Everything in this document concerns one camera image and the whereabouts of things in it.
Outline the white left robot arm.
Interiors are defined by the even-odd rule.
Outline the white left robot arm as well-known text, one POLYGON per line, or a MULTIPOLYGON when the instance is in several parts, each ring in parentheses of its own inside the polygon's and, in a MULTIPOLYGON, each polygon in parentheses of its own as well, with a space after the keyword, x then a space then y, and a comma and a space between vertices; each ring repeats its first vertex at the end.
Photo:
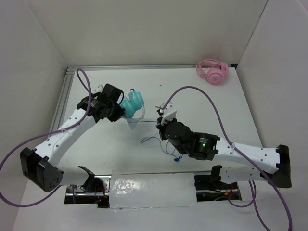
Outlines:
POLYGON ((59 169, 57 166, 69 148, 98 121, 107 118, 116 122, 125 114, 118 104, 123 98, 123 91, 110 84, 83 98, 56 134, 32 150, 25 148, 21 151, 23 174, 45 192, 59 185, 78 185, 84 192, 93 190, 95 175, 88 168, 59 169))

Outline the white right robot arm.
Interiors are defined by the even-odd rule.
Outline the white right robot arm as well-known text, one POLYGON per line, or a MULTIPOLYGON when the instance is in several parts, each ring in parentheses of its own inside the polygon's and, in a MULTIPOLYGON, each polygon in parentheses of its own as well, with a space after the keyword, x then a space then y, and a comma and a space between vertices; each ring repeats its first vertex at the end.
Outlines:
POLYGON ((228 142, 217 135, 192 132, 177 119, 159 117, 156 128, 162 140, 168 140, 180 153, 201 161, 228 161, 242 164, 235 169, 216 165, 211 169, 210 183, 216 189, 226 183, 264 180, 277 188, 291 188, 291 162, 289 148, 261 148, 228 142))

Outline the teal headphones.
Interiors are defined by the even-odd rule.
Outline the teal headphones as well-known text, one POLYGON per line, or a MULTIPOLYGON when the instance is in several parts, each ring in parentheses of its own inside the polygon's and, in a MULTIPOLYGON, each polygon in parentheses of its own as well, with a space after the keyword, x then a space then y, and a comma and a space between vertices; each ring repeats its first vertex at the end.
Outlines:
POLYGON ((120 107, 125 110, 123 118, 128 122, 138 122, 144 119, 144 100, 140 92, 130 89, 128 98, 124 97, 123 101, 120 103, 120 107), (141 117, 133 118, 138 110, 142 110, 141 117))

